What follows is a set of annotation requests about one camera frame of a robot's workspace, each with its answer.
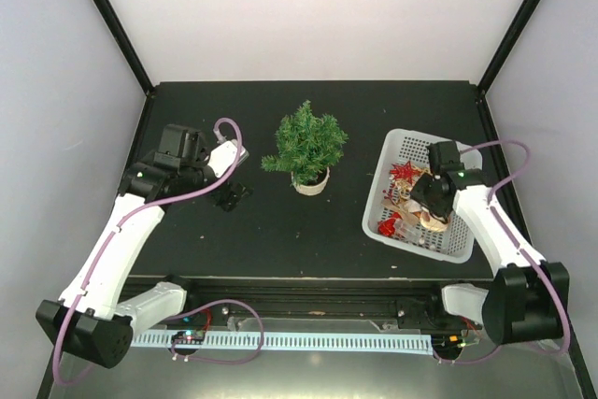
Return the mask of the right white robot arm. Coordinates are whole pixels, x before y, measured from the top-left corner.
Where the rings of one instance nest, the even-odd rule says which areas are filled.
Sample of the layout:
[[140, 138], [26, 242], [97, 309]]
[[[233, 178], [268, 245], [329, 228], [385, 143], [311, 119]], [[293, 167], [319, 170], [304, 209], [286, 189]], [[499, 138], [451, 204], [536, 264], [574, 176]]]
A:
[[410, 197], [438, 221], [462, 219], [482, 249], [493, 273], [488, 289], [459, 283], [424, 305], [428, 322], [448, 326], [457, 317], [480, 324], [496, 346], [559, 339], [563, 354], [571, 342], [566, 304], [569, 274], [561, 263], [549, 263], [509, 219], [480, 169], [465, 168], [454, 141], [428, 147], [430, 171]]

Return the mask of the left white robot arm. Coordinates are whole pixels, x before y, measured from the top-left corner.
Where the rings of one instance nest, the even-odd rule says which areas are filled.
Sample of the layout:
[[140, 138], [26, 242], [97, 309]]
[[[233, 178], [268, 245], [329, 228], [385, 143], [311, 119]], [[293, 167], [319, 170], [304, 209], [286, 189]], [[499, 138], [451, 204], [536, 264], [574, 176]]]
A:
[[194, 321], [199, 298], [183, 280], [163, 280], [122, 301], [135, 261], [169, 206], [230, 189], [229, 178], [248, 157], [233, 120], [214, 125], [216, 144], [193, 128], [169, 124], [160, 143], [124, 173], [107, 225], [77, 276], [55, 301], [43, 301], [36, 320], [54, 345], [52, 368], [63, 353], [112, 368], [133, 339], [174, 317]]

